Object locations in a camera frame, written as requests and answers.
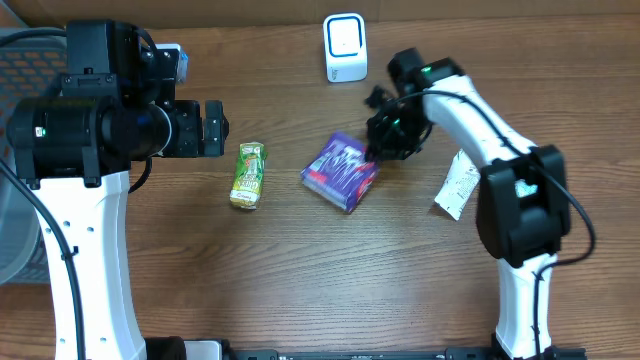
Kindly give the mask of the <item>purple snack packet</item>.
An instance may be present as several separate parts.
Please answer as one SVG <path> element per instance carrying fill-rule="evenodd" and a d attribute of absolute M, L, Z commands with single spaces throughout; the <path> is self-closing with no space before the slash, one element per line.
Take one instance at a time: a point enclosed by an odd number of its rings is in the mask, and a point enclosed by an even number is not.
<path fill-rule="evenodd" d="M 331 135 L 316 158 L 301 171 L 302 183 L 346 213 L 351 213 L 379 173 L 365 160 L 366 146 L 343 132 Z"/>

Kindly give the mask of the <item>white tube gold cap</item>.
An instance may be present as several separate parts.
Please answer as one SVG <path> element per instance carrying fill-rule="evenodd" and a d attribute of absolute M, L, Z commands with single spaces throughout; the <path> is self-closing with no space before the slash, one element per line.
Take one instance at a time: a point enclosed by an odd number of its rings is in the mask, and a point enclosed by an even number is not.
<path fill-rule="evenodd" d="M 453 157 L 446 179 L 435 197 L 435 203 L 458 221 L 480 180 L 480 174 L 468 155 L 459 150 Z"/>

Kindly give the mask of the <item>teal wipes packet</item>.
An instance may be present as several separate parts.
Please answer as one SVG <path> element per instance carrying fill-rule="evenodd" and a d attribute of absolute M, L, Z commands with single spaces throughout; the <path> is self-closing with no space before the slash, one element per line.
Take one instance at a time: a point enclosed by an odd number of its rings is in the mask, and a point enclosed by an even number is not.
<path fill-rule="evenodd" d="M 515 191 L 518 198 L 525 198 L 536 194 L 538 186 L 536 184 L 529 185 L 524 179 L 520 179 L 515 182 Z"/>

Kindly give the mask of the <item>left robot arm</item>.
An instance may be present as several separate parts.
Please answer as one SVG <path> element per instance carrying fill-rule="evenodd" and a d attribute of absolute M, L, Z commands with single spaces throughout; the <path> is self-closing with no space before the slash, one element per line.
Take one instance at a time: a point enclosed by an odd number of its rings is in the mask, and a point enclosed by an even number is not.
<path fill-rule="evenodd" d="M 141 334 L 126 246 L 132 164 L 221 156 L 222 104 L 177 99 L 187 56 L 141 27 L 76 20 L 59 35 L 66 70 L 50 94 L 20 100 L 7 129 L 7 178 L 34 206 L 45 243 L 56 357 L 226 359 L 222 340 Z"/>

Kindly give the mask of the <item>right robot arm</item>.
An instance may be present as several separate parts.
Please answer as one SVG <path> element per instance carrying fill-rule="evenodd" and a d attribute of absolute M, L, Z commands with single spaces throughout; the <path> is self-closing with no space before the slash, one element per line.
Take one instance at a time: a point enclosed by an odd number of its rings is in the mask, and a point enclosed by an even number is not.
<path fill-rule="evenodd" d="M 387 65 L 394 93 L 374 88 L 366 104 L 366 159 L 405 160 L 433 127 L 442 128 L 479 172 L 476 227 L 499 271 L 500 314 L 494 333 L 505 359 L 548 359 L 552 266 L 570 230 L 564 159 L 511 128 L 452 59 L 425 63 L 415 48 Z"/>

